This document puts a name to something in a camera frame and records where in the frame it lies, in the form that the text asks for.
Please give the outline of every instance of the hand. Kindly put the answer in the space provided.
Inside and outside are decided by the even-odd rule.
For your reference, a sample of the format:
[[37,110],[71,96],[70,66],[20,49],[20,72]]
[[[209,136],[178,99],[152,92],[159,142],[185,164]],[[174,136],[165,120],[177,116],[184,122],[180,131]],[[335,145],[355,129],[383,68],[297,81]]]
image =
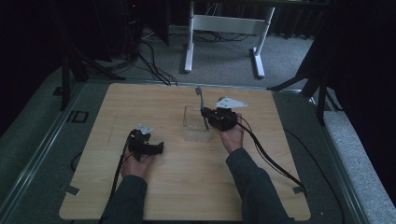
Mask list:
[[[242,115],[236,114],[236,116],[237,116],[237,121],[241,123]],[[221,132],[217,129],[215,130],[219,133],[221,142],[229,154],[231,154],[236,149],[243,147],[245,130],[241,126],[235,125],[235,127],[225,132]]]
[[125,177],[127,175],[137,175],[145,178],[149,170],[149,166],[154,161],[154,158],[155,155],[149,156],[144,161],[140,162],[134,158],[134,155],[132,155],[132,153],[128,149],[126,149],[124,153],[124,162],[120,170],[122,177]]

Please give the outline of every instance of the stand leg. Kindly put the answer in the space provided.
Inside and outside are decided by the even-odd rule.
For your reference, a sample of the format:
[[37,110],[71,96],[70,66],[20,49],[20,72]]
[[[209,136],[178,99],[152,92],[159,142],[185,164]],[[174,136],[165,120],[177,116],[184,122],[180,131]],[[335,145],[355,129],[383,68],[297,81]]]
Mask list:
[[115,75],[114,73],[108,71],[105,69],[102,65],[97,63],[96,61],[92,60],[91,58],[85,56],[82,52],[80,52],[78,49],[74,48],[74,51],[77,53],[78,57],[84,61],[85,63],[88,63],[90,66],[94,67],[95,69],[101,71],[103,74],[106,76],[110,77],[111,79],[115,80],[125,80],[125,77],[119,77]]
[[187,46],[186,64],[184,70],[187,73],[192,71],[192,54],[194,53],[194,43],[192,37],[194,32],[194,2],[190,1],[190,19],[189,19],[189,44]]
[[70,67],[69,67],[69,59],[67,55],[64,55],[64,59],[62,60],[62,105],[61,111],[64,111],[67,104],[70,101]]
[[262,28],[262,34],[260,35],[260,40],[257,48],[253,48],[254,54],[254,62],[257,68],[257,76],[258,77],[265,77],[264,68],[262,66],[262,56],[260,53],[262,52],[262,46],[264,45],[265,37],[267,37],[268,29],[271,24],[271,19],[274,15],[274,7],[270,7],[267,13],[267,17],[265,18],[265,25]]
[[324,124],[324,106],[326,102],[326,94],[327,94],[327,80],[329,77],[328,70],[325,70],[321,79],[321,83],[319,86],[319,97],[318,97],[318,108],[317,108],[317,118],[321,125]]
[[287,87],[291,86],[292,84],[297,83],[297,82],[299,82],[299,81],[301,81],[301,80],[303,80],[305,78],[308,78],[308,77],[309,77],[309,75],[295,76],[295,77],[292,77],[291,79],[289,79],[289,80],[287,80],[287,81],[285,81],[285,82],[283,82],[283,83],[281,83],[281,84],[279,84],[277,86],[268,87],[267,90],[268,91],[282,91],[282,90],[286,89]]

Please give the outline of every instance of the wooden board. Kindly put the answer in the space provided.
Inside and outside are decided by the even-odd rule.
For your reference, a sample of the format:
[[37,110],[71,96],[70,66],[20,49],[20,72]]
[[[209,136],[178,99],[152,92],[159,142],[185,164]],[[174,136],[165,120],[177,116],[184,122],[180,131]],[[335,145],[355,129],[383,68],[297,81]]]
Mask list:
[[[202,90],[206,107],[214,108],[222,96],[247,103],[248,107],[233,111],[243,115],[270,157],[298,178],[271,92]],[[225,163],[228,153],[217,133],[206,143],[184,140],[184,108],[199,104],[195,87],[112,84],[70,184],[80,193],[66,194],[60,216],[98,219],[102,215],[126,137],[142,123],[154,129],[151,144],[164,142],[163,154],[147,177],[145,219],[241,220],[241,200]],[[271,176],[289,216],[309,219],[304,195],[292,190],[297,185],[266,164],[248,134],[244,147]]]

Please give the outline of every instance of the metal stand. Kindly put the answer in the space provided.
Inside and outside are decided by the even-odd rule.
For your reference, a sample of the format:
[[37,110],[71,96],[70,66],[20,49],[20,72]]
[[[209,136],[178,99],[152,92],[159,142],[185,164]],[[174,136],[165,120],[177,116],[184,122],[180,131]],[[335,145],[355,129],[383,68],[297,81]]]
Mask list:
[[194,2],[190,4],[190,21],[189,21],[189,44],[187,46],[186,64],[184,70],[191,72],[192,70],[192,55],[194,50],[194,43],[192,42],[194,30],[235,33],[244,35],[259,35],[259,43],[257,48],[253,48],[253,57],[256,64],[259,77],[265,77],[264,68],[262,66],[262,46],[267,36],[268,29],[271,24],[271,19],[274,15],[274,7],[269,7],[266,13],[265,21],[205,16],[194,14]]

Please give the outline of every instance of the sleeve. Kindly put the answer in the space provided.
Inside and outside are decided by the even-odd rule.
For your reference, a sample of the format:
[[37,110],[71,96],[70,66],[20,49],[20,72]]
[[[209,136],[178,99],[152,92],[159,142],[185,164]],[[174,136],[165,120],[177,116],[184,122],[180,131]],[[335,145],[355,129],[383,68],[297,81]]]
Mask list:
[[226,162],[242,199],[244,223],[294,223],[294,218],[288,217],[270,176],[243,148],[232,152]]
[[125,176],[104,213],[106,224],[141,224],[148,184],[135,175]]

